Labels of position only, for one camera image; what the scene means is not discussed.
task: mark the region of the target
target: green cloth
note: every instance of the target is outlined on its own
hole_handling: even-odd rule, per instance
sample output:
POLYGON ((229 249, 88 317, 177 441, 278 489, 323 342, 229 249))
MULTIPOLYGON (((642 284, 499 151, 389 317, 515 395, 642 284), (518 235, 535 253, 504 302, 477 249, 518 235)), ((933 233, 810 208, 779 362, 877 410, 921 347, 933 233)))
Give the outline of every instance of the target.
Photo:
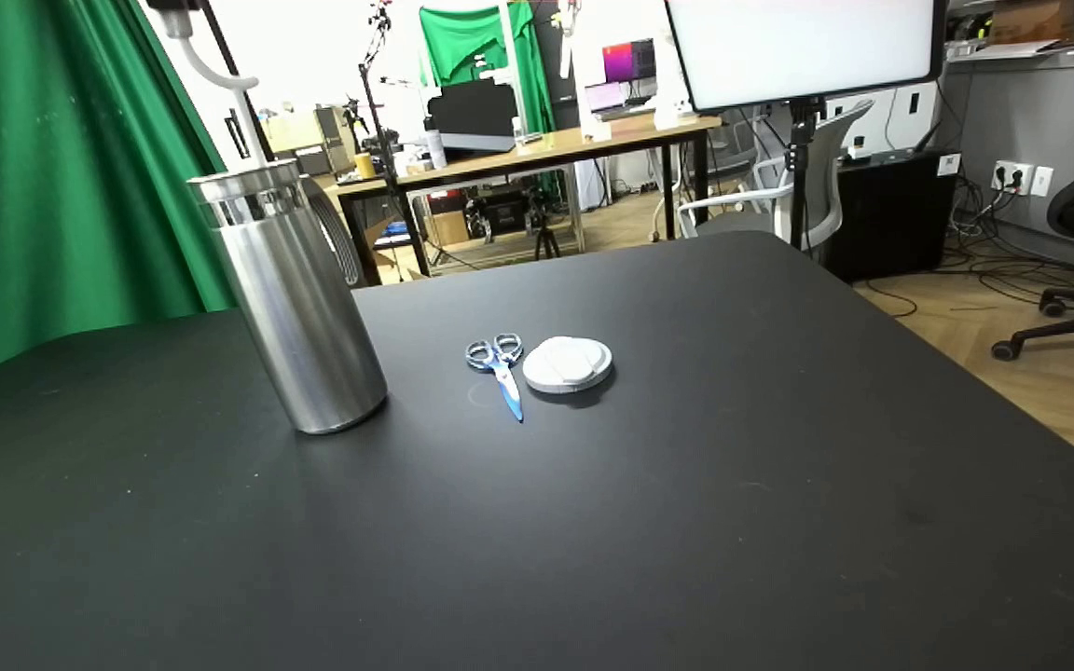
MULTIPOLYGON (((499 9, 486 13, 430 13, 420 9, 420 34, 433 62, 435 86, 473 81, 482 71, 508 67, 499 9)), ((518 54, 527 131, 553 131, 553 102, 535 44, 535 14, 529 4, 509 4, 509 34, 518 54)))
POLYGON ((185 189, 203 170, 220 157, 137 0, 0 0, 0 362, 229 306, 185 189))

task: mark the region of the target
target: round white object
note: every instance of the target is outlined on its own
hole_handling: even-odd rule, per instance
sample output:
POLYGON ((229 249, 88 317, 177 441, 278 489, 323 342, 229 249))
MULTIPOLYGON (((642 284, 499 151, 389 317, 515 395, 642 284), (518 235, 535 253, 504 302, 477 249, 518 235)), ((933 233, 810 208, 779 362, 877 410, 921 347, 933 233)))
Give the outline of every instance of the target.
POLYGON ((535 395, 576 395, 599 385, 610 368, 610 351, 599 341, 553 335, 527 356, 523 376, 535 395))

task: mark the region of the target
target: monitor screen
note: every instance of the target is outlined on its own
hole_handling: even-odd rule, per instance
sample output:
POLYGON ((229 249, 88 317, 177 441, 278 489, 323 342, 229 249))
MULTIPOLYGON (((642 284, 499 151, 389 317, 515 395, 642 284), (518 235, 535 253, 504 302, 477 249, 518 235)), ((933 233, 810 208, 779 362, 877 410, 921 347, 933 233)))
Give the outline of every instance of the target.
POLYGON ((657 80, 653 43, 622 43, 604 49, 604 81, 657 80))
POLYGON ((665 0, 692 110, 933 80, 948 0, 665 0))

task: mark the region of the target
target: metal container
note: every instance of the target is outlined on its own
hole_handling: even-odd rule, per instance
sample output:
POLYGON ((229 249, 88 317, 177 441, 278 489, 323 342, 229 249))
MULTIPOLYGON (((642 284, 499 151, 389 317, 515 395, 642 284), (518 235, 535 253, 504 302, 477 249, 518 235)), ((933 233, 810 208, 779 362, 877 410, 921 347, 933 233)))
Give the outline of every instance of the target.
POLYGON ((211 208, 229 287, 293 429, 336 433, 381 410, 376 351, 292 162, 190 188, 211 208))

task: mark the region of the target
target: table surface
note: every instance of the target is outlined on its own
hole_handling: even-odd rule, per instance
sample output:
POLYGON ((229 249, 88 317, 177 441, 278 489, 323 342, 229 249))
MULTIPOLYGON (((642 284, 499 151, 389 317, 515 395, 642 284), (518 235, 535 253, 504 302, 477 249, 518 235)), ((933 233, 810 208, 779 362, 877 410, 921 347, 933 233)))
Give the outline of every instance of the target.
POLYGON ((292 433, 234 312, 0 364, 0 669, 1074 669, 1074 450, 764 235, 359 291, 292 433), (619 372, 515 426, 477 335, 619 372))
MULTIPOLYGON (((723 128, 723 118, 716 118, 716 115, 682 118, 673 128, 653 128, 653 115, 619 118, 610 137, 583 137, 583 131, 570 128, 570 131, 541 136, 529 146, 518 146, 509 154, 453 162, 453 163, 435 169, 435 170, 404 174, 400 188, 423 189, 423 188, 477 179, 477 174, 523 170, 532 163, 584 162, 584 157, 599 157, 599 154, 638 151, 648 143, 682 143, 692 136, 708 136, 716 128, 723 128)), ((340 199, 376 195, 376 189, 384 189, 384 179, 340 183, 331 189, 340 199)))

